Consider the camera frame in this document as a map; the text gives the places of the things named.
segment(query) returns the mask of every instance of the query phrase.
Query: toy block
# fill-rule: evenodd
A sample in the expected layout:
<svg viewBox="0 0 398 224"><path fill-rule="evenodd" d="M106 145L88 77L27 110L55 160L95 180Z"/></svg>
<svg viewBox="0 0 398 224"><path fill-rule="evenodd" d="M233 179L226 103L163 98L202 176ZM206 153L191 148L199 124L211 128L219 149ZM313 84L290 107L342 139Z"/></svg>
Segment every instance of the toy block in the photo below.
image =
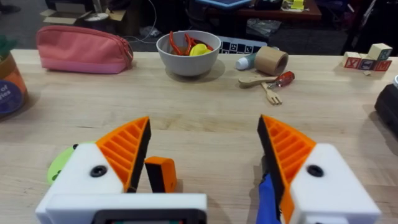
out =
<svg viewBox="0 0 398 224"><path fill-rule="evenodd" d="M345 68L358 68L361 56L356 52L345 52L341 64Z"/></svg>
<svg viewBox="0 0 398 224"><path fill-rule="evenodd" d="M391 62L392 62L392 60L379 60L379 61L376 61L376 64L374 66L374 70L377 71L377 72L385 72L390 67Z"/></svg>
<svg viewBox="0 0 398 224"><path fill-rule="evenodd" d="M304 0L293 0L293 4L290 7L291 9L304 9Z"/></svg>
<svg viewBox="0 0 398 224"><path fill-rule="evenodd" d="M369 57L367 54L360 54L361 62L359 63L358 69L360 70L373 70L376 60Z"/></svg>
<svg viewBox="0 0 398 224"><path fill-rule="evenodd" d="M368 56L374 60L387 60L391 51L392 47L387 44L372 44Z"/></svg>

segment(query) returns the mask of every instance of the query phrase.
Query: wooden spoon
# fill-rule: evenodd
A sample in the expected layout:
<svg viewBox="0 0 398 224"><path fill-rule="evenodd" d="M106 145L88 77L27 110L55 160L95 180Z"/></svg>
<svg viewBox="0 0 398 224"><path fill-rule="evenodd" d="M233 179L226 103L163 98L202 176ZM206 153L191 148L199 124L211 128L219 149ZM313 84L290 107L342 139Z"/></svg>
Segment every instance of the wooden spoon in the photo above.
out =
<svg viewBox="0 0 398 224"><path fill-rule="evenodd" d="M238 82L246 87L260 85L261 83L272 83L276 77L242 77Z"/></svg>

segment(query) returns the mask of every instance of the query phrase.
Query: green object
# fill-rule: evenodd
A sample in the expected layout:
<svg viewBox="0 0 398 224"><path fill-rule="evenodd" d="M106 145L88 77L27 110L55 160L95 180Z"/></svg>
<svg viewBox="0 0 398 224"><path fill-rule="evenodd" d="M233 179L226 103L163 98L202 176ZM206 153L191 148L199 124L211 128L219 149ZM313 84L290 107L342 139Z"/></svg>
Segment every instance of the green object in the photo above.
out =
<svg viewBox="0 0 398 224"><path fill-rule="evenodd" d="M0 35L0 61L7 58L10 51L17 45L16 40L8 41L5 35Z"/></svg>
<svg viewBox="0 0 398 224"><path fill-rule="evenodd" d="M84 143L94 143L95 141L87 141ZM67 148L61 154L59 154L51 163L48 171L47 171L47 182L52 185L52 183L57 179L59 173L61 173L62 168L68 162L70 156L74 152L73 146Z"/></svg>

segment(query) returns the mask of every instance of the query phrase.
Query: blue object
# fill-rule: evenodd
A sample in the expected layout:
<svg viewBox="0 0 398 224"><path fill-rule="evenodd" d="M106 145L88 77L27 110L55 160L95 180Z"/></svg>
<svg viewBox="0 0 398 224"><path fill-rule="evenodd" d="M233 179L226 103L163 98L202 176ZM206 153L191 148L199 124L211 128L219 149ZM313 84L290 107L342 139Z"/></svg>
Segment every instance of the blue object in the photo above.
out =
<svg viewBox="0 0 398 224"><path fill-rule="evenodd" d="M7 80L0 80L0 114L14 112L23 102L24 96L17 85Z"/></svg>
<svg viewBox="0 0 398 224"><path fill-rule="evenodd" d="M197 2L209 4L219 9L230 10L245 4L249 4L251 0L197 0Z"/></svg>
<svg viewBox="0 0 398 224"><path fill-rule="evenodd" d="M274 187L271 176L267 174L259 185L259 210L256 224L280 224L279 207L275 204Z"/></svg>

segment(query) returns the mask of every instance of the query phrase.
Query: cardboard box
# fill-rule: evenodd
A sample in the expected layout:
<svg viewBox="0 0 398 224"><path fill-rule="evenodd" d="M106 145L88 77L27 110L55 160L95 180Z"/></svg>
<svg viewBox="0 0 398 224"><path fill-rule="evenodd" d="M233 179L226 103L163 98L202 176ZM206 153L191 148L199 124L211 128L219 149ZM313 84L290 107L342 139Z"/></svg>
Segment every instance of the cardboard box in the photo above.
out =
<svg viewBox="0 0 398 224"><path fill-rule="evenodd" d="M53 24L74 24L78 19L81 19L91 11L86 12L85 5L74 3L55 3L56 10L47 9L40 13L45 16L44 22Z"/></svg>

